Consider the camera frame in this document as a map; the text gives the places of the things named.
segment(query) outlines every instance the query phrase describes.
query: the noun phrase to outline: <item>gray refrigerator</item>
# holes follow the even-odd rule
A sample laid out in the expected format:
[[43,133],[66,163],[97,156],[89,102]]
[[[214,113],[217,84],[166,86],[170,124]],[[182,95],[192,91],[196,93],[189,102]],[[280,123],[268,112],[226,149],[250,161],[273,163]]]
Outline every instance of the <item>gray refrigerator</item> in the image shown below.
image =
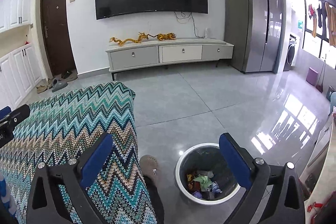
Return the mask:
[[272,71],[278,55],[282,0],[225,0],[224,40],[241,72]]

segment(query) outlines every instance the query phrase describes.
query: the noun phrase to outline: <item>green paper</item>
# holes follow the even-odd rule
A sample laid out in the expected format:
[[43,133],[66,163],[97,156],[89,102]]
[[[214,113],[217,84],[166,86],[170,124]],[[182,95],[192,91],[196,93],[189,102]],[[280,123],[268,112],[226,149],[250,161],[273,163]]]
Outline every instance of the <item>green paper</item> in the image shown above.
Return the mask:
[[210,187],[212,181],[208,178],[208,176],[199,175],[197,178],[194,178],[193,181],[198,181],[201,185],[201,191],[206,192],[206,190]]

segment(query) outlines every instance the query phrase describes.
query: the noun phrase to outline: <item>washing machine door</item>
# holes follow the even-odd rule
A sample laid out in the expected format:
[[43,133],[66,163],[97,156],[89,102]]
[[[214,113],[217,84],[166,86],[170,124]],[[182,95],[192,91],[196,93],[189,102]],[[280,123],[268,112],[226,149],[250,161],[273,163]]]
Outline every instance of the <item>washing machine door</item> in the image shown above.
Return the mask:
[[295,55],[295,44],[291,44],[288,47],[286,62],[291,65]]

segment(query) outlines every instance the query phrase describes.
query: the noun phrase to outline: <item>door handle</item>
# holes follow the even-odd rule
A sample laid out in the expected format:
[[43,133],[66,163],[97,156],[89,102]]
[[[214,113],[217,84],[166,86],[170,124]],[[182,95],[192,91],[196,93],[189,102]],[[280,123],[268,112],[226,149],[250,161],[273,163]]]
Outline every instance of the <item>door handle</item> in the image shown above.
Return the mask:
[[47,28],[47,26],[44,26],[44,35],[45,35],[45,38],[48,38],[48,28]]

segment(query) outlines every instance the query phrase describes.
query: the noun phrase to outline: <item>pink box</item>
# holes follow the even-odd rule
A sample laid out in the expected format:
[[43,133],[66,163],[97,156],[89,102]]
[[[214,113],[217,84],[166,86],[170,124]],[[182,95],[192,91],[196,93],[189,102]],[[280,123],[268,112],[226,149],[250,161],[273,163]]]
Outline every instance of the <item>pink box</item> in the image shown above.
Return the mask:
[[319,73],[316,70],[313,70],[312,68],[309,68],[306,81],[309,84],[315,86],[316,82],[317,82],[318,75],[319,75]]

